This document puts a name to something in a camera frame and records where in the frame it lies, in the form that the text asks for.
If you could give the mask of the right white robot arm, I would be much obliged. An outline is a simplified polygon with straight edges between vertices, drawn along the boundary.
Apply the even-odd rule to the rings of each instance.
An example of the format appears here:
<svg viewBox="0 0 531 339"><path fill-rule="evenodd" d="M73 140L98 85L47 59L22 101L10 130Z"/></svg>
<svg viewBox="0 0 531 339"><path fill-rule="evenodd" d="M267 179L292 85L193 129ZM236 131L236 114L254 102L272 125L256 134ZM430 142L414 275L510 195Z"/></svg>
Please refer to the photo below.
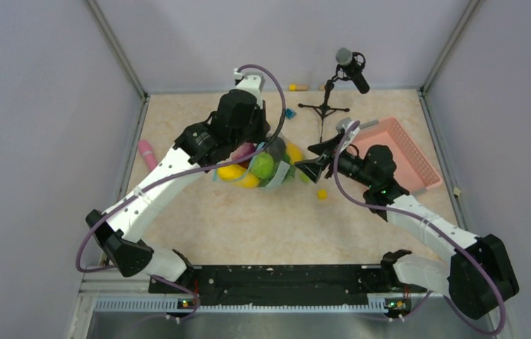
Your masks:
<svg viewBox="0 0 531 339"><path fill-rule="evenodd" d="M440 261L409 250L384 255L380 281L390 291L417 285L447 297L470 319L480 319L519 292L518 281L504 243L495 235L475 235L452 225L422 205L395 179L397 165L390 148L373 145L364 157L347 151L348 136L309 146L317 155L296 162L311 181L341 174L366 186L363 205L381 219L401 227L431 249Z"/></svg>

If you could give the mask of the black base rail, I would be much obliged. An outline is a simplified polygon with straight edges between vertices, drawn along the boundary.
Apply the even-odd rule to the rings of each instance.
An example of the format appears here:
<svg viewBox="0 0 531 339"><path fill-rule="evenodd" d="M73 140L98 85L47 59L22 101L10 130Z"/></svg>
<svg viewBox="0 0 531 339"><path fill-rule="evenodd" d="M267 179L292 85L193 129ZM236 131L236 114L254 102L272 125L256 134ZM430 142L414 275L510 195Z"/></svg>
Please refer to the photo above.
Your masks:
<svg viewBox="0 0 531 339"><path fill-rule="evenodd" d="M179 285L201 306L364 306L375 294L401 297L423 287L393 282L378 264L204 265L185 273Z"/></svg>

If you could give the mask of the yellow lemon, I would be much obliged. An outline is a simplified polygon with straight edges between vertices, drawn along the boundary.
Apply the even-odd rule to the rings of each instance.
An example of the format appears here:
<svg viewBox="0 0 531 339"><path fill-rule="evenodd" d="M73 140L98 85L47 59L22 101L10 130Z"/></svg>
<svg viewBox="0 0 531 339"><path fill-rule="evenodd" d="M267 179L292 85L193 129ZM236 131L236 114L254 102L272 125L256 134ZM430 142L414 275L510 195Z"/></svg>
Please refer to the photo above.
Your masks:
<svg viewBox="0 0 531 339"><path fill-rule="evenodd" d="M286 153L290 159L290 164L294 165L296 162L300 162L304 159L304 154L302 150L293 143L288 143L286 145Z"/></svg>

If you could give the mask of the teal square block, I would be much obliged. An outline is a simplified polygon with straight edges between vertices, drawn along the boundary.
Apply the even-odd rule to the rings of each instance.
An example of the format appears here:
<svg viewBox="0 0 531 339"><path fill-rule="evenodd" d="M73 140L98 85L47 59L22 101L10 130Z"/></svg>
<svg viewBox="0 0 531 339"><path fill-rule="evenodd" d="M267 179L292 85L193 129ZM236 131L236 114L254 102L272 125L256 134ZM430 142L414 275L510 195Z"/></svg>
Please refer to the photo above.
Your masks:
<svg viewBox="0 0 531 339"><path fill-rule="evenodd" d="M293 109L287 108L285 110L285 116L287 119L293 119L296 116L296 112Z"/></svg>

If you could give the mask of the purple onion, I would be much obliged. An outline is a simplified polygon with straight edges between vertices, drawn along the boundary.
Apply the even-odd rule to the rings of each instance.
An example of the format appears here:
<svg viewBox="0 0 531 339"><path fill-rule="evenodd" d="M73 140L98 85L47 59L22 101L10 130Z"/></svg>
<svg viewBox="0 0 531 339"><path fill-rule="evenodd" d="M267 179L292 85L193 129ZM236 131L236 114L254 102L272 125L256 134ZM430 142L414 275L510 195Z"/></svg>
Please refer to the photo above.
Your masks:
<svg viewBox="0 0 531 339"><path fill-rule="evenodd" d="M256 146L253 143L243 143L231 154L231 159L238 160L254 153L255 151Z"/></svg>

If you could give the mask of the yellow and wood block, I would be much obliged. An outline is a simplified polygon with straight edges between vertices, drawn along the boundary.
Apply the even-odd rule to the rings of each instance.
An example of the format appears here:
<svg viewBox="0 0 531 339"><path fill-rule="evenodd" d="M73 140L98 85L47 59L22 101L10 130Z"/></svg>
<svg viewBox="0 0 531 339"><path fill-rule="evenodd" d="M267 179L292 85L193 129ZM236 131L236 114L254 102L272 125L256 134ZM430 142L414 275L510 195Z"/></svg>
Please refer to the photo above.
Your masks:
<svg viewBox="0 0 531 339"><path fill-rule="evenodd" d="M289 91L292 91L292 92L308 91L309 90L309 85L291 83L291 84L289 84L288 89L289 89Z"/></svg>

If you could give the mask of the green block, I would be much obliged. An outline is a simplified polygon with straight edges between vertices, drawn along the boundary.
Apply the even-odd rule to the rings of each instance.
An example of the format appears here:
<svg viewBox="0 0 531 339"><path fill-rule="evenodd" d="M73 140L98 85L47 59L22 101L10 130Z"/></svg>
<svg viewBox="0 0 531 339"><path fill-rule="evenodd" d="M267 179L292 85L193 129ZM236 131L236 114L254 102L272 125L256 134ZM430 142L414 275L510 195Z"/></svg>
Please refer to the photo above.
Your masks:
<svg viewBox="0 0 531 339"><path fill-rule="evenodd" d="M299 173L299 178L300 178L304 183L306 183L306 184L311 183L310 178L309 178L305 173L303 173L303 172L300 172L300 173Z"/></svg>

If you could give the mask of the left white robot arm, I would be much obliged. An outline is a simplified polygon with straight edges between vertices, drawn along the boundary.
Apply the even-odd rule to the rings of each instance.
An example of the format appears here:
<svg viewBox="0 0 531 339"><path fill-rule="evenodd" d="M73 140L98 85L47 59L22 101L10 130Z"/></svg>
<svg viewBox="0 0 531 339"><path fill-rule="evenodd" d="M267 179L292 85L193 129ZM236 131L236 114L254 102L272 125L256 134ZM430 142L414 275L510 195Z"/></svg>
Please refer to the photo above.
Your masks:
<svg viewBox="0 0 531 339"><path fill-rule="evenodd" d="M203 174L226 166L244 143L265 143L270 131L259 88L237 85L207 119L187 126L155 169L116 205L85 218L94 239L125 278L157 275L176 292L189 289L190 265L173 249L153 249L143 235L162 210Z"/></svg>

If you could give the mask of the clear zip top bag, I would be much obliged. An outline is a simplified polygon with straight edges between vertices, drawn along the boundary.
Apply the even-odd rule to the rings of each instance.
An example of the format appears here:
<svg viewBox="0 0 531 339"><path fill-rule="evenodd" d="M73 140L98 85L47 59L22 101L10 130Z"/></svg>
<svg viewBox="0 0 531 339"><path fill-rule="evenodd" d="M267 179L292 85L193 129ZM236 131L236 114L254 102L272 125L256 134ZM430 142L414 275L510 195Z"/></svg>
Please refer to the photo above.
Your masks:
<svg viewBox="0 0 531 339"><path fill-rule="evenodd" d="M238 164L215 170L212 180L245 189L276 189L296 180L310 179L295 167L304 151L290 139L278 136L264 151Z"/></svg>

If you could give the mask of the yellow cube block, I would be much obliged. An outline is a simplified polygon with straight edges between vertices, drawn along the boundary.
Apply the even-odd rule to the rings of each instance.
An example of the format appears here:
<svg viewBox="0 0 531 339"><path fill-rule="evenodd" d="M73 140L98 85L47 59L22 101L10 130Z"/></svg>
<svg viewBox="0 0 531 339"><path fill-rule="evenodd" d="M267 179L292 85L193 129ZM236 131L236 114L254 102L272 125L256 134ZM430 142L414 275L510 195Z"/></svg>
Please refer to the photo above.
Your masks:
<svg viewBox="0 0 531 339"><path fill-rule="evenodd" d="M320 189L316 193L318 200L326 200L328 198L328 192L325 189Z"/></svg>

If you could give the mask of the black microphone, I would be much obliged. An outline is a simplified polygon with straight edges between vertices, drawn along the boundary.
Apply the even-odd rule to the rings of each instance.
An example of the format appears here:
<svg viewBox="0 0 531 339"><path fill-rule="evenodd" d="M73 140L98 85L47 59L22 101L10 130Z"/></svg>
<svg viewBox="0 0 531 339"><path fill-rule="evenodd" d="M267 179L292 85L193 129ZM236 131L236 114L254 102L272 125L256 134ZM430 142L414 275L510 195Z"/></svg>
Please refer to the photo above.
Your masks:
<svg viewBox="0 0 531 339"><path fill-rule="evenodd" d="M342 81L352 81L361 94L367 94L370 86L364 77L366 59L362 53L340 48L336 55L337 77Z"/></svg>

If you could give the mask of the green lime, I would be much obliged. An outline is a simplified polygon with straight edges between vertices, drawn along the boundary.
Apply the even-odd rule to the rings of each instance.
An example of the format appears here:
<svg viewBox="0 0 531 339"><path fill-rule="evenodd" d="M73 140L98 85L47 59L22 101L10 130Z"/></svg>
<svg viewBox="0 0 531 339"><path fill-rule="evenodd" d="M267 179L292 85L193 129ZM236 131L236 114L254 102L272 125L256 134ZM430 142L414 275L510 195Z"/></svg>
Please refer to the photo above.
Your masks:
<svg viewBox="0 0 531 339"><path fill-rule="evenodd" d="M275 161L268 153L259 153L253 157L249 171L259 179L270 179L274 175Z"/></svg>

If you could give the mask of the pink cylindrical tool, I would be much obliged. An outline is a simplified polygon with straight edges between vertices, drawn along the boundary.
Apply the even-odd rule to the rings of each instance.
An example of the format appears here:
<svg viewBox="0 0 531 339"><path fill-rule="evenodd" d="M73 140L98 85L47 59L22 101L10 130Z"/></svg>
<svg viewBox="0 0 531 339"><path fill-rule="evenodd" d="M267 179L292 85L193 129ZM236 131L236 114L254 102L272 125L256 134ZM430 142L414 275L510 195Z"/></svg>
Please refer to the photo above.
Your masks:
<svg viewBox="0 0 531 339"><path fill-rule="evenodd" d="M138 153L144 159L145 164L150 172L152 172L158 166L159 162L155 157L153 147L147 140L139 140Z"/></svg>

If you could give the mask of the yellow banana piece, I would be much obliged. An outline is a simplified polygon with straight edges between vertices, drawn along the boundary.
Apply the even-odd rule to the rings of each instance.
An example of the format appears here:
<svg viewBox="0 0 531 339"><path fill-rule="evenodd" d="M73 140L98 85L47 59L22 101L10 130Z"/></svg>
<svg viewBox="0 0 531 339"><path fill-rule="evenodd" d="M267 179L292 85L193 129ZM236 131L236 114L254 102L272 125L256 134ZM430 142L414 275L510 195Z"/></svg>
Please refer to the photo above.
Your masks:
<svg viewBox="0 0 531 339"><path fill-rule="evenodd" d="M258 187L261 181L257 176L238 164L220 167L216 170L216 175L218 179L225 183L248 189Z"/></svg>

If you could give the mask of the dark purple eggplant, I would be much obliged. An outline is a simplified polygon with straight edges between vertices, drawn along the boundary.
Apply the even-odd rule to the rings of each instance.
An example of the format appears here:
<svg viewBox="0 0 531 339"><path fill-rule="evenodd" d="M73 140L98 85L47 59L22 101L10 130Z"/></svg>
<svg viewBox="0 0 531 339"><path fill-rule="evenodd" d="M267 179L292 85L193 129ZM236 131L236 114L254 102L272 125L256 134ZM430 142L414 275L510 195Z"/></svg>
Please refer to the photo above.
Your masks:
<svg viewBox="0 0 531 339"><path fill-rule="evenodd" d="M266 149L266 152L275 162L283 161L286 156L286 142L283 138L277 137Z"/></svg>

